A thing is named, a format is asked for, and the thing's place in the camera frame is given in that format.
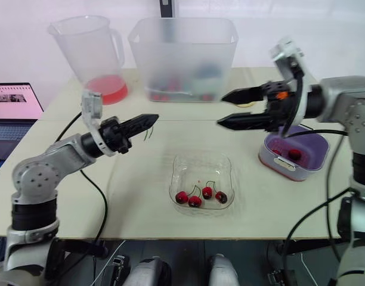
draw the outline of table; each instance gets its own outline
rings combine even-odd
[[[105,106],[103,118],[118,115],[121,120],[141,113],[157,113],[160,118],[150,139],[133,138],[128,154],[101,157],[85,172],[105,192],[109,218],[102,237],[200,238],[200,239],[281,239],[306,212],[324,201],[326,168],[305,182],[293,182],[263,166],[257,157],[266,133],[262,130],[233,132],[215,124],[217,119],[235,112],[261,112],[264,103],[238,108],[224,102],[212,104],[151,102],[144,95],[136,70],[125,70],[131,94],[122,102]],[[232,69],[228,90],[278,80],[274,68]],[[10,196],[14,192],[11,172],[21,160],[43,152],[80,110],[81,86],[70,80],[36,122],[0,169],[0,235],[11,223]],[[304,120],[313,128],[340,128]],[[81,120],[66,133],[85,133]],[[333,151],[337,135],[326,134]],[[187,215],[178,212],[168,193],[172,161],[176,154],[189,150],[224,153],[232,162],[236,199],[220,213]],[[351,152],[345,142],[336,159],[331,195],[348,186]],[[61,225],[58,236],[95,237],[103,218],[99,193],[79,172],[66,177],[58,186],[58,212]],[[339,201],[331,206],[331,222],[336,235]],[[324,211],[307,219],[295,238],[327,237]]]

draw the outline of red liquid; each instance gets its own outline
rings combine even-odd
[[[115,74],[98,77],[86,84],[90,91],[100,92],[103,97],[103,104],[114,104],[128,95],[128,88],[125,81]]]

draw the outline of laptop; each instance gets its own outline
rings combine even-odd
[[[29,83],[0,83],[0,160],[10,155],[43,112]]]

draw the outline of plastic storage box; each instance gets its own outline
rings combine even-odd
[[[288,134],[306,131],[301,126],[292,126]],[[292,160],[290,150],[299,150],[301,157]],[[293,181],[304,181],[320,170],[327,157],[329,143],[319,134],[306,134],[283,139],[279,135],[270,134],[259,151],[259,159],[266,166],[281,173]]]
[[[128,36],[153,101],[211,102],[224,94],[238,35],[223,18],[147,18]]]
[[[212,188],[211,198],[203,196],[203,188],[206,186]],[[176,195],[180,192],[185,192],[189,198],[199,197],[201,205],[192,207],[188,201],[178,203]],[[225,194],[225,201],[216,198],[219,192]],[[184,213],[209,214],[210,212],[205,210],[226,209],[234,200],[232,167],[229,158],[221,153],[209,151],[191,151],[177,155],[173,162],[169,195],[175,207]]]

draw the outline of cherry stem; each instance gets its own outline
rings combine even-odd
[[[213,183],[213,190],[214,190],[214,192],[217,192],[216,191],[216,182],[215,181],[207,181],[205,185],[208,186],[208,183]]]
[[[196,188],[199,189],[199,197],[200,197],[201,196],[201,189],[197,185],[194,185],[193,191],[189,195],[192,195],[195,192]]]

